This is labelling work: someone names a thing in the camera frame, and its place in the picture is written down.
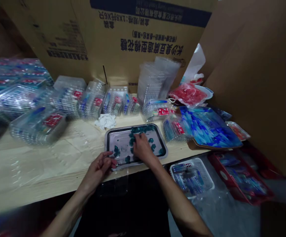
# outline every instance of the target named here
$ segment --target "forearm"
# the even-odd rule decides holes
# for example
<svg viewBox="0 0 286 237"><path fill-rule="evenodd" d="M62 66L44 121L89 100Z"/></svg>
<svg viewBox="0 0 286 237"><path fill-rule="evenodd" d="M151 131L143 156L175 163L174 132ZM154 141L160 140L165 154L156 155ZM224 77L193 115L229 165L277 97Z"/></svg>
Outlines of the forearm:
<svg viewBox="0 0 286 237"><path fill-rule="evenodd" d="M90 195L77 190L57 214L41 237L64 237L72 231Z"/></svg>
<svg viewBox="0 0 286 237"><path fill-rule="evenodd" d="M184 236L213 236L201 216L160 163L151 166Z"/></svg>

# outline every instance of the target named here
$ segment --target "hand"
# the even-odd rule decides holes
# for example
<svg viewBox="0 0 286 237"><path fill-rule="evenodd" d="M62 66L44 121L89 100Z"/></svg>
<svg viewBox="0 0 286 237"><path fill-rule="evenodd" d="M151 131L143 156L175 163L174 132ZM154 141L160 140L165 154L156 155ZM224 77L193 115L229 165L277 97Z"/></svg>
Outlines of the hand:
<svg viewBox="0 0 286 237"><path fill-rule="evenodd" d="M160 164L159 159L154 155L147 137L144 133L134 134L135 142L133 143L134 155L140 158L149 168Z"/></svg>
<svg viewBox="0 0 286 237"><path fill-rule="evenodd" d="M105 151L90 164L88 171L79 185L77 191L86 195L93 195L97 186L104 180L105 176L111 174L110 168L116 168L117 161L109 158L112 151Z"/></svg>

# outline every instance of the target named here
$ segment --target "left hand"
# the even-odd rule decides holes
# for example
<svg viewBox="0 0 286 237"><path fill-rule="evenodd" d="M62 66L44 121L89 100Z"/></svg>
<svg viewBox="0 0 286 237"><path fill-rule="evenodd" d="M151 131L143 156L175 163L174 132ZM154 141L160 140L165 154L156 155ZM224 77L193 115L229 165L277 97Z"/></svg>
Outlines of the left hand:
<svg viewBox="0 0 286 237"><path fill-rule="evenodd" d="M105 151L90 164L88 171L79 185L77 191L86 195L93 195L97 186L104 180L105 176L111 174L111 168L116 168L117 161L109 158L112 151Z"/></svg>

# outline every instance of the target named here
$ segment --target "red plastic bag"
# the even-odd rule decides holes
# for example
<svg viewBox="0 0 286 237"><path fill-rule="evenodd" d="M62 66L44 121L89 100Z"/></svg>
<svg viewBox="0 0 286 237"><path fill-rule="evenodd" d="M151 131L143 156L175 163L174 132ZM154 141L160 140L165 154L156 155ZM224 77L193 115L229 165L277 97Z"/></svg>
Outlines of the red plastic bag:
<svg viewBox="0 0 286 237"><path fill-rule="evenodd" d="M192 83L184 83L168 94L188 107L196 107L205 102L207 94L196 88Z"/></svg>

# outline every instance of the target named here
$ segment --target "brown cardboard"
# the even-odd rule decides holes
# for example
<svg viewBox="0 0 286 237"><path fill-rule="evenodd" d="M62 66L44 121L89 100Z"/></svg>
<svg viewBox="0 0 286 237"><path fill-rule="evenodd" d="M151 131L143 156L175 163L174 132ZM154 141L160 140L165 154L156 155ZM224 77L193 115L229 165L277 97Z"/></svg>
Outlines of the brown cardboard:
<svg viewBox="0 0 286 237"><path fill-rule="evenodd" d="M286 1L219 1L200 43L209 102L286 176Z"/></svg>
<svg viewBox="0 0 286 237"><path fill-rule="evenodd" d="M139 65L155 56L181 62L179 84L215 2L0 0L53 78L98 78L129 85L130 92L137 90Z"/></svg>

